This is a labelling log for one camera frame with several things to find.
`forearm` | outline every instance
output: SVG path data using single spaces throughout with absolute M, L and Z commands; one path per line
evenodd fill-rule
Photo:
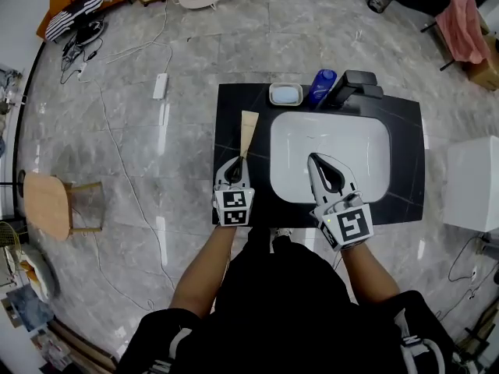
M 382 302 L 400 293 L 393 277 L 365 243 L 342 251 L 342 257 L 359 303 Z
M 205 317 L 224 278 L 236 228 L 217 227 L 187 267 L 173 294 L 171 308 L 183 308 Z

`tile floor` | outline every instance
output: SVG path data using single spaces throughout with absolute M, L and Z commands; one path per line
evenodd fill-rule
M 82 80 L 96 79 L 123 164 L 147 222 L 143 220 L 111 140 L 94 83 L 76 76 L 59 84 L 61 44 L 48 44 L 30 91 L 19 145 L 19 168 L 57 175 L 67 182 L 102 181 L 104 195 L 76 201 L 86 222 L 96 224 L 105 205 L 104 230 L 97 235 L 101 267 L 122 293 L 147 308 L 168 306 L 176 282 L 210 234 L 211 157 L 219 83 L 293 81 L 310 84 L 320 68 L 376 73 L 386 94 L 421 104 L 426 147 L 424 218 L 379 226 L 368 243 L 402 290 L 421 291 L 435 312 L 447 312 L 490 272 L 494 261 L 475 256 L 470 245 L 453 274 L 478 274 L 449 283 L 451 263 L 471 231 L 441 223 L 445 147 L 485 135 L 499 135 L 497 93 L 467 81 L 456 66 L 440 73 L 442 57 L 431 34 L 419 29 L 430 19 L 393 2 L 383 15 L 366 0 L 221 0 L 217 11 L 168 5 L 165 31 L 170 80 L 165 101 L 151 99 L 155 76 L 170 51 L 153 44 L 106 65 L 107 55 L 153 39 L 165 20 L 163 4 L 121 5 L 106 15 L 104 44 Z M 81 220 L 76 215 L 76 222 Z M 233 254 L 245 242 L 238 232 Z M 104 349 L 120 355 L 145 314 L 113 290 L 97 268 L 91 236 L 55 242 L 31 228 L 46 252 L 60 293 L 55 314 Z M 330 262 L 335 254 L 313 229 L 294 237 Z M 348 281 L 340 263 L 340 275 Z M 496 295 L 491 277 L 472 300 L 465 298 L 444 320 L 459 338 Z

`black faucet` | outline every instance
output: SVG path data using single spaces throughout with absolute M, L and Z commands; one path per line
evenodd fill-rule
M 383 98 L 383 89 L 377 85 L 376 75 L 372 72 L 347 70 L 336 86 L 317 105 L 317 109 L 339 109 L 354 93 L 366 97 Z

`pink towel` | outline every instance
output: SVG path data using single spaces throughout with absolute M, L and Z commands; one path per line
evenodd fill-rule
M 490 57 L 475 0 L 451 0 L 436 20 L 454 60 L 480 64 Z

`black countertop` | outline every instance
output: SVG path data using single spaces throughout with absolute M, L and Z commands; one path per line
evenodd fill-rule
M 226 161 L 239 155 L 241 111 L 258 112 L 260 116 L 247 156 L 249 179 L 255 189 L 249 226 L 315 227 L 314 219 L 309 215 L 314 204 L 284 201 L 271 186 L 272 122 L 287 111 L 312 111 L 306 97 L 309 86 L 303 86 L 303 103 L 291 109 L 277 108 L 270 103 L 269 86 L 246 83 L 218 87 L 213 176 Z M 425 160 L 419 103 L 390 96 L 377 100 L 354 94 L 341 110 L 318 112 L 376 118 L 386 126 L 390 135 L 390 185 L 383 198 L 370 203 L 373 223 L 420 221 L 423 216 Z M 214 210 L 213 223 L 217 222 Z

